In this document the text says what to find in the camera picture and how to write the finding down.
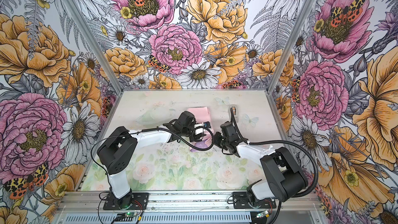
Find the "purple wrapping paper sheet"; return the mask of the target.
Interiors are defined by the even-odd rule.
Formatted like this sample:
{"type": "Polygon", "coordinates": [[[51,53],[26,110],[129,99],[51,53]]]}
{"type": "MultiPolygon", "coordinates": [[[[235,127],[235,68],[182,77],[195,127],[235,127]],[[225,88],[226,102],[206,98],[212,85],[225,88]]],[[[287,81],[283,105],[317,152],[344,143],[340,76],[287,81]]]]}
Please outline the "purple wrapping paper sheet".
{"type": "MultiPolygon", "coordinates": [[[[211,125],[211,116],[210,116],[210,111],[207,107],[196,107],[196,108],[189,108],[189,112],[191,112],[196,119],[197,123],[202,123],[202,122],[209,122],[209,128],[211,133],[214,132],[212,125],[211,125]]],[[[197,129],[195,130],[196,133],[203,132],[206,134],[206,136],[203,138],[202,141],[193,141],[191,142],[192,145],[198,148],[208,148],[211,144],[211,134],[209,131],[205,129],[197,129]]]]}

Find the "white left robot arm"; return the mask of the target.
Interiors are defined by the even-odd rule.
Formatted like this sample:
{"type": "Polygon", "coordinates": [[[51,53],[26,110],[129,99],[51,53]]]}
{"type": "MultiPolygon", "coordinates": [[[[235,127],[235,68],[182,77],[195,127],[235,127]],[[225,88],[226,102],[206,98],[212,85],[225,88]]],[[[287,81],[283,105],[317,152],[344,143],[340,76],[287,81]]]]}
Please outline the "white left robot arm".
{"type": "Polygon", "coordinates": [[[206,135],[210,135],[211,138],[214,136],[210,122],[197,122],[195,116],[188,111],[181,113],[179,118],[155,128],[129,131],[124,126],[118,127],[97,149],[97,156],[107,173],[110,195],[117,200],[132,201],[126,167],[135,150],[155,144],[181,141],[195,150],[207,151],[213,144],[206,148],[195,145],[206,135]]]}

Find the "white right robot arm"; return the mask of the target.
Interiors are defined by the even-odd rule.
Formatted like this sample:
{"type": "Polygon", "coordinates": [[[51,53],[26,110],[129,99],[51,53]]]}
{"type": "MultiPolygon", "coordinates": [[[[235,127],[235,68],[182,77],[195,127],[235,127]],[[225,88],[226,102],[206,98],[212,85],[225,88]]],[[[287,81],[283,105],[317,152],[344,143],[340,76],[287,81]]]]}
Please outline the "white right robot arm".
{"type": "Polygon", "coordinates": [[[277,199],[286,202],[290,198],[300,198],[309,194],[313,184],[309,184],[304,171],[286,147],[274,149],[273,144],[292,142],[274,140],[251,143],[242,137],[232,122],[225,122],[221,132],[215,134],[215,145],[229,155],[247,159],[261,166],[266,180],[258,180],[247,188],[248,202],[255,206],[262,200],[277,199]]]}

